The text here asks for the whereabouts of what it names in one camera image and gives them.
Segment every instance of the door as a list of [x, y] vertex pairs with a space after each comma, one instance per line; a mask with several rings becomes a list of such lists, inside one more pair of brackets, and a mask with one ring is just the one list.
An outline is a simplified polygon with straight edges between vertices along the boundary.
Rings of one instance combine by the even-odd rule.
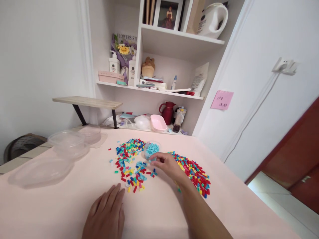
[[290, 191], [295, 198], [319, 214], [319, 165]]
[[319, 99], [265, 159], [262, 171], [288, 189], [319, 164]]

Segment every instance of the electric kettle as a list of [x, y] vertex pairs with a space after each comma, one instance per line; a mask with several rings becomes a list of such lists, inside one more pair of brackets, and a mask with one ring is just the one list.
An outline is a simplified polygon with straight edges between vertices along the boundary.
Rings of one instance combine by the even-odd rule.
[[217, 39], [228, 20], [228, 10], [222, 3], [209, 5], [202, 13], [197, 35]]

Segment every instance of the framed photo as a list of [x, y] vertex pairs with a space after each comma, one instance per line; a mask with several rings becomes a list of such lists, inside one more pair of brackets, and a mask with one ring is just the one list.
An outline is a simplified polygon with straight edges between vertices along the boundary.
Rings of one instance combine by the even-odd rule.
[[183, 0], [157, 0], [154, 26], [178, 31]]

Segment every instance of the pink sticky note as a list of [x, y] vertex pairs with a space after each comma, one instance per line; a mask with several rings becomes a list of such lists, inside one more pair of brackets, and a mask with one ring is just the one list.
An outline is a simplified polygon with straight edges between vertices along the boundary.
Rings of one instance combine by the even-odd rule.
[[233, 92], [218, 90], [211, 109], [227, 110], [233, 97]]

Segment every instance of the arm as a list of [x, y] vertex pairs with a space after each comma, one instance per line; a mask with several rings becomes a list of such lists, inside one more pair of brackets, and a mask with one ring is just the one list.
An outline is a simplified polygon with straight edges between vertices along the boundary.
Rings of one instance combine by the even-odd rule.
[[171, 179], [177, 182], [183, 195], [183, 206], [186, 220], [193, 238], [232, 239], [232, 236], [207, 205], [203, 197], [196, 190], [187, 175], [181, 170], [170, 154], [155, 153], [149, 160], [152, 165], [163, 170]]

